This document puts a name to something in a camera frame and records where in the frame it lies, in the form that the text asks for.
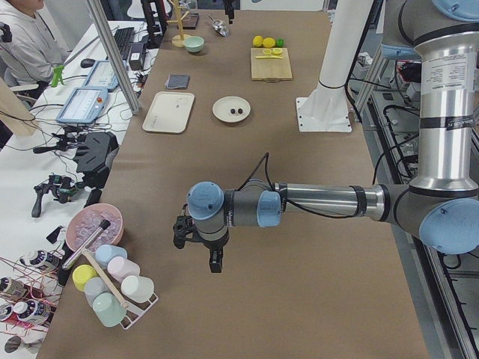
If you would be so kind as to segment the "cream rabbit tray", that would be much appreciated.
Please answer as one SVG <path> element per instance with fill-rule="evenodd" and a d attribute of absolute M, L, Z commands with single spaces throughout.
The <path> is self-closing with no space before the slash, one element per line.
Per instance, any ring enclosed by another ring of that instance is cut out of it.
<path fill-rule="evenodd" d="M 185 131 L 195 100 L 193 93 L 158 92 L 142 124 L 146 132 L 180 134 Z"/>

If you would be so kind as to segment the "white plastic cup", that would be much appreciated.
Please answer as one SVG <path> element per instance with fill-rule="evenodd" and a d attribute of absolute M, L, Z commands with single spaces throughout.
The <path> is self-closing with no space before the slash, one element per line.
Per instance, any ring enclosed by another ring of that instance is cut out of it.
<path fill-rule="evenodd" d="M 121 292 L 138 303 L 146 302 L 154 293 L 154 282 L 144 276 L 130 275 L 123 279 Z"/>

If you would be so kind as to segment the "pink plastic cup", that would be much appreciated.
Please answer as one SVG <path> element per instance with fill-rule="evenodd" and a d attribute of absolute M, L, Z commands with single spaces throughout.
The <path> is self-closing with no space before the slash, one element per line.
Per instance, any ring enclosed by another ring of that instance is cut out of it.
<path fill-rule="evenodd" d="M 109 261 L 107 271 L 118 283 L 130 275 L 140 275 L 140 267 L 137 263 L 120 256 L 113 257 Z"/>

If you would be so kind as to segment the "blue plastic cup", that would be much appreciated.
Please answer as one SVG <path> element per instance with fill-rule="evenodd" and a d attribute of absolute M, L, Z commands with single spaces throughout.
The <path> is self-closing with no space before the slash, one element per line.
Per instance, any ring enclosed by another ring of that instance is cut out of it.
<path fill-rule="evenodd" d="M 115 257 L 127 258 L 127 251 L 116 245 L 101 245 L 95 251 L 95 260 L 102 269 L 106 269 L 109 262 Z"/>

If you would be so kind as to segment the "white cup rack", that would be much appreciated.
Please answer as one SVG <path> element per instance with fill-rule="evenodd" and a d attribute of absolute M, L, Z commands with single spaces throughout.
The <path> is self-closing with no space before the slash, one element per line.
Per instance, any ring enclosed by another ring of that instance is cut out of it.
<path fill-rule="evenodd" d="M 142 319 L 142 317 L 153 308 L 159 301 L 159 296 L 153 293 L 152 296 L 142 303 L 127 299 L 126 315 L 120 322 L 120 326 L 124 330 L 129 330 L 133 325 Z"/>

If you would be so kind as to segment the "grey plastic cup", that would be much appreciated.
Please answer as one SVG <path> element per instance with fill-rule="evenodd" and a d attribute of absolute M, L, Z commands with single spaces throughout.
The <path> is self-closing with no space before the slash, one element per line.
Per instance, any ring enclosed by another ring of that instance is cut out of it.
<path fill-rule="evenodd" d="M 90 307 L 93 307 L 94 300 L 105 292 L 109 292 L 109 288 L 101 277 L 91 278 L 84 286 L 84 294 Z"/>

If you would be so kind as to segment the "mint plastic cup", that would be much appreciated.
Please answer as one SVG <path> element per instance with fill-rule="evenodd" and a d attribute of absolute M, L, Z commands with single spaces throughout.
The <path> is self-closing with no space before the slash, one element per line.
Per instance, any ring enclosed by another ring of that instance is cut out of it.
<path fill-rule="evenodd" d="M 92 304 L 93 311 L 101 323 L 107 328 L 121 323 L 126 316 L 126 308 L 110 292 L 98 295 Z"/>

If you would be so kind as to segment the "round beige plate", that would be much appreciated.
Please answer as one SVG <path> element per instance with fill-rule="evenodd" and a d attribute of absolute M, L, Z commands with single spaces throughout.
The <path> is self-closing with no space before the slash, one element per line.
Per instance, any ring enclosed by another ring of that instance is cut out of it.
<path fill-rule="evenodd" d="M 242 114 L 231 114 L 231 108 L 241 108 Z M 250 115 L 251 106 L 246 99 L 239 96 L 225 96 L 213 104 L 214 116 L 224 123 L 238 123 Z"/>

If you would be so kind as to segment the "grey folded cloth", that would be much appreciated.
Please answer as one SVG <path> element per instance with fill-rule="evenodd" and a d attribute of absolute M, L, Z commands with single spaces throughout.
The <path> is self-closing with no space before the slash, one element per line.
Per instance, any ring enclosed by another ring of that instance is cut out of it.
<path fill-rule="evenodd" d="M 189 75 L 171 74 L 165 82 L 165 88 L 169 90 L 187 89 L 189 80 Z"/>

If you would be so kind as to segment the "near teach pendant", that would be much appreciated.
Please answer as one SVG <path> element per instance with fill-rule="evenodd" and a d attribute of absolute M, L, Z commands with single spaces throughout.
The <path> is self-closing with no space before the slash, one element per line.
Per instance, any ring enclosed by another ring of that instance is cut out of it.
<path fill-rule="evenodd" d="M 109 92 L 102 87 L 75 88 L 56 117 L 58 123 L 91 124 L 103 110 Z"/>

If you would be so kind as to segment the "teach pendant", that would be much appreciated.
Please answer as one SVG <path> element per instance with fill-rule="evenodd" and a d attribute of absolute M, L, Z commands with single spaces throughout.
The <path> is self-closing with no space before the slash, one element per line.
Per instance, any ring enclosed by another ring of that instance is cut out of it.
<path fill-rule="evenodd" d="M 110 62 L 103 60 L 94 63 L 83 85 L 86 87 L 102 87 L 111 92 L 117 88 L 119 83 Z"/>
<path fill-rule="evenodd" d="M 75 88 L 56 117 L 58 123 L 91 124 L 103 110 L 109 92 L 102 87 Z"/>

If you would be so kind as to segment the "mint green bowl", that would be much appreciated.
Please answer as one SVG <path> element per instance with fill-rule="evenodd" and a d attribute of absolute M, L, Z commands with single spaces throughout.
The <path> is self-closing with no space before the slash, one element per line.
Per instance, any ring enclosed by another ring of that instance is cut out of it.
<path fill-rule="evenodd" d="M 183 47 L 187 52 L 195 54 L 203 50 L 205 45 L 204 38 L 199 36 L 190 36 L 183 41 Z"/>

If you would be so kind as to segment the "green mini tripod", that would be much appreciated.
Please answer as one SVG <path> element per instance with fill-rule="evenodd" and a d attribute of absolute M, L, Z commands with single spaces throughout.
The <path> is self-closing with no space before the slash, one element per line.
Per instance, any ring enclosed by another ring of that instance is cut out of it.
<path fill-rule="evenodd" d="M 63 70 L 64 70 L 64 65 L 59 65 L 53 69 L 53 75 L 52 75 L 52 81 L 51 81 L 51 86 L 53 88 L 56 88 L 59 84 L 64 84 L 64 79 L 63 79 Z"/>

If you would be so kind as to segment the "oval yellow lemon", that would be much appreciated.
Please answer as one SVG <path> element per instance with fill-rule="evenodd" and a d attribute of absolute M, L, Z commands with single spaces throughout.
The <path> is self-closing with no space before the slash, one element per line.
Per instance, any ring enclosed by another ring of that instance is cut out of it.
<path fill-rule="evenodd" d="M 252 40 L 252 45 L 256 48 L 261 47 L 263 45 L 263 37 L 260 35 L 255 36 Z"/>

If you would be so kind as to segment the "aluminium frame post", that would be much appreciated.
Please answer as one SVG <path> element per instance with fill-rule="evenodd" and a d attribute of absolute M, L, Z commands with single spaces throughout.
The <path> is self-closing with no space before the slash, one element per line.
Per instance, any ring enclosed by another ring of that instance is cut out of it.
<path fill-rule="evenodd" d="M 109 21 L 103 10 L 100 0 L 86 0 L 88 12 L 94 22 L 97 33 L 100 37 L 103 48 L 109 57 L 110 64 L 119 82 L 120 89 L 129 106 L 132 114 L 137 114 L 140 110 L 138 98 L 129 81 L 128 73 L 123 64 L 120 52 L 116 45 L 114 35 L 109 26 Z"/>

